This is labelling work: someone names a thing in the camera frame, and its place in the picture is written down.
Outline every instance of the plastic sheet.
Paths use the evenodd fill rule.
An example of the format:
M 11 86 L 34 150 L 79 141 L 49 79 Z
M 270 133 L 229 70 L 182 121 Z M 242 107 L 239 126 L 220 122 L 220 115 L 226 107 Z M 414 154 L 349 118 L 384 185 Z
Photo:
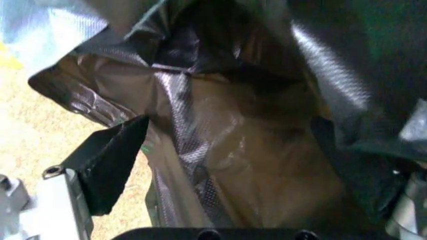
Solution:
M 122 38 L 92 2 L 110 27 L 29 83 L 107 126 L 150 117 L 161 226 L 374 228 L 336 173 L 374 219 L 405 177 L 381 157 L 372 181 L 366 159 L 333 169 L 310 121 L 333 120 L 350 154 L 426 159 L 425 3 L 147 1 Z

